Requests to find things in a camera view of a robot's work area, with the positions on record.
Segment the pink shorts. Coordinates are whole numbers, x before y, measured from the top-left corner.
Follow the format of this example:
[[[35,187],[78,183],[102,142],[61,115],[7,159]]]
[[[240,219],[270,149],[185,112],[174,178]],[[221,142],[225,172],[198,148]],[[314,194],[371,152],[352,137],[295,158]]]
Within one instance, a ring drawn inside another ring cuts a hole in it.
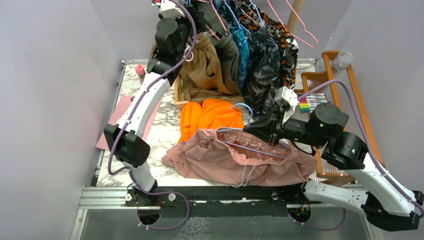
[[[241,187],[281,187],[303,183],[317,167],[317,160],[300,150],[298,156],[277,159],[231,146],[217,129],[198,129],[162,157],[162,163],[185,178],[202,179]]]

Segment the pink wire hanger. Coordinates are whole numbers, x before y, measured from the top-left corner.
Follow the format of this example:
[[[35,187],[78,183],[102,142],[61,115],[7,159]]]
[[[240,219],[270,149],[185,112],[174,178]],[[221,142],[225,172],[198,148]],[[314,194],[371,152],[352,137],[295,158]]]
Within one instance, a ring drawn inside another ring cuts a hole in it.
[[[293,3],[290,3],[289,0],[285,0],[286,5],[289,7],[290,9],[290,14],[289,14],[289,18],[288,21],[286,23],[286,28],[287,30],[291,33],[291,35],[299,40],[301,43],[304,43],[305,45],[307,45],[308,47],[315,49],[319,46],[319,41],[316,38],[316,36],[310,32],[307,29],[306,24],[304,23],[304,21],[302,20],[300,13],[302,12],[303,6],[305,1],[304,0],[294,0]],[[300,38],[299,36],[295,35],[295,29],[297,26],[297,23],[300,23],[301,26],[303,27],[303,32],[307,35],[309,35],[313,40],[314,40],[314,44],[311,44],[307,41],[305,41],[304,39]]]

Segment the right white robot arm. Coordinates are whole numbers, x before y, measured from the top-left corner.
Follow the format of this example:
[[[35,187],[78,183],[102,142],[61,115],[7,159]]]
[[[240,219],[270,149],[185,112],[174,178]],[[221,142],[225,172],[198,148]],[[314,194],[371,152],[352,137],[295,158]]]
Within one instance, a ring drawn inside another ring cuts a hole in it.
[[[344,171],[362,183],[365,190],[351,190],[309,180],[288,190],[289,199],[300,204],[324,202],[356,212],[375,227],[389,231],[409,231],[419,227],[424,195],[408,190],[388,173],[380,172],[380,163],[373,162],[366,143],[356,134],[344,130],[348,114],[331,102],[320,103],[308,121],[288,119],[285,111],[275,106],[258,121],[243,128],[262,141],[275,146],[281,139],[323,148],[321,157],[330,165]]]

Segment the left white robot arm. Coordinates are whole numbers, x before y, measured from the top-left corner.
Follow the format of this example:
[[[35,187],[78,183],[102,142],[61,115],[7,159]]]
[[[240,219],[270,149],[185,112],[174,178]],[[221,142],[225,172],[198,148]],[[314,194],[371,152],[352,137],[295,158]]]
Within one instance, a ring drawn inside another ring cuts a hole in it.
[[[178,77],[195,44],[189,38],[206,31],[204,14],[193,4],[179,0],[153,0],[160,21],[154,36],[156,47],[148,61],[146,75],[130,106],[115,124],[107,124],[104,136],[110,151],[107,171],[111,176],[123,170],[133,180],[131,196],[144,205],[158,198],[157,181],[147,159],[151,147],[142,137],[155,108]]]

